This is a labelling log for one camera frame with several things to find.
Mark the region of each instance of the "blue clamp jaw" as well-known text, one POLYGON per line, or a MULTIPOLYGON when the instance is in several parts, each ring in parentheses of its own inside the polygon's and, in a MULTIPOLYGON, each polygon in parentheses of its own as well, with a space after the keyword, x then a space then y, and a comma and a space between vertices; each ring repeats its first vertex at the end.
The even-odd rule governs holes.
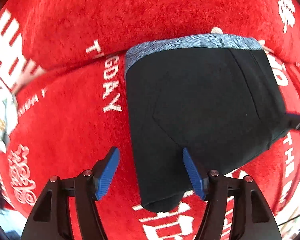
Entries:
POLYGON ((92 168, 97 200, 101 200, 101 198, 107 194, 114 173, 119 165, 119 158, 119 149, 112 147, 106 157, 98 161, 92 168))
POLYGON ((187 148, 183 149, 182 159, 195 194, 204 200, 209 189, 207 172, 199 162, 196 162, 195 158, 191 158, 187 148))

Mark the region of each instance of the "red blanket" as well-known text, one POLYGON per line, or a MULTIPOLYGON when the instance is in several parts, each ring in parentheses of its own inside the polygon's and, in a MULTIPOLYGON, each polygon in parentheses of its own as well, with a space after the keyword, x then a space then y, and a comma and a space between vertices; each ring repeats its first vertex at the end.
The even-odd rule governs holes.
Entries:
MULTIPOLYGON (((264 40, 274 51, 268 58, 287 110, 300 113, 295 0, 9 0, 0 12, 0 86, 19 91, 19 124, 7 154, 0 154, 6 199, 28 216, 50 176, 76 176, 118 146, 118 170, 97 203, 108 238, 192 240, 205 205, 193 192, 169 213, 139 206, 125 52, 118 52, 144 41, 208 33, 212 27, 264 40), (118 68, 105 80, 110 64, 118 68), (114 81, 119 85, 103 98, 104 84, 114 81)), ((300 179, 300 134, 288 133, 229 176, 246 174, 259 184, 272 211, 281 210, 300 179)), ((223 239, 229 236, 233 200, 228 204, 223 239)), ((79 239, 77 223, 73 227, 79 239)))

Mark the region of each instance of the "black mount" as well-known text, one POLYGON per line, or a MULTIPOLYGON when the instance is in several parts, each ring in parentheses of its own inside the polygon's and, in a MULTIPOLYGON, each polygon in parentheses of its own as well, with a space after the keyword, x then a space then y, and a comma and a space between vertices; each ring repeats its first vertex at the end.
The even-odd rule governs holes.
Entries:
MULTIPOLYGON (((102 184, 102 176, 109 170, 109 163, 116 150, 117 148, 111 148, 104 160, 97 162, 93 169, 80 173, 76 178, 51 177, 32 209, 21 240, 73 240, 69 196, 75 197, 82 239, 107 240, 94 202, 100 199, 96 196, 100 195, 97 192, 102 184)), ((206 172, 195 161, 193 164, 193 167, 197 168, 197 179, 201 179, 201 186, 194 186, 194 191, 204 191, 201 195, 202 200, 208 201, 195 240, 220 239, 227 197, 230 196, 234 196, 230 240, 282 239, 274 216, 252 177, 228 178, 215 170, 206 172)))

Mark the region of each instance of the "blue patterned waistband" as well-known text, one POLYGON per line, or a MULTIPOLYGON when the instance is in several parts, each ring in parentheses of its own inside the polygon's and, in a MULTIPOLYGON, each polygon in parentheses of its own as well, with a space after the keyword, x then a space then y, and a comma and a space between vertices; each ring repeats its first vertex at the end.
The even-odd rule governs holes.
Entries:
POLYGON ((181 48, 263 49, 255 38, 219 33, 198 34, 170 40, 148 41, 133 46, 127 51, 124 74, 126 75, 133 64, 147 55, 164 50, 181 48))

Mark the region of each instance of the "metal pin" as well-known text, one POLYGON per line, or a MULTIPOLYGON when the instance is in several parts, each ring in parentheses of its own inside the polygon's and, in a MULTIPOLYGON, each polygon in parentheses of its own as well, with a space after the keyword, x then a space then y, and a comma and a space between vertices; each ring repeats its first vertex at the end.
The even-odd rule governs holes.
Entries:
POLYGON ((51 178, 50 178, 50 181, 51 182, 56 182, 58 180, 58 177, 57 176, 52 176, 51 178))
POLYGON ((84 175, 85 177, 89 177, 91 174, 92 174, 92 171, 91 171, 91 170, 85 170, 85 171, 83 172, 83 175, 84 175))
POLYGON ((245 177, 244 177, 244 180, 245 180, 246 182, 253 182, 253 178, 252 178, 251 176, 245 176, 245 177))
POLYGON ((219 171, 217 171, 217 170, 211 170, 210 174, 211 174, 211 176, 216 177, 216 176, 219 176, 219 171))

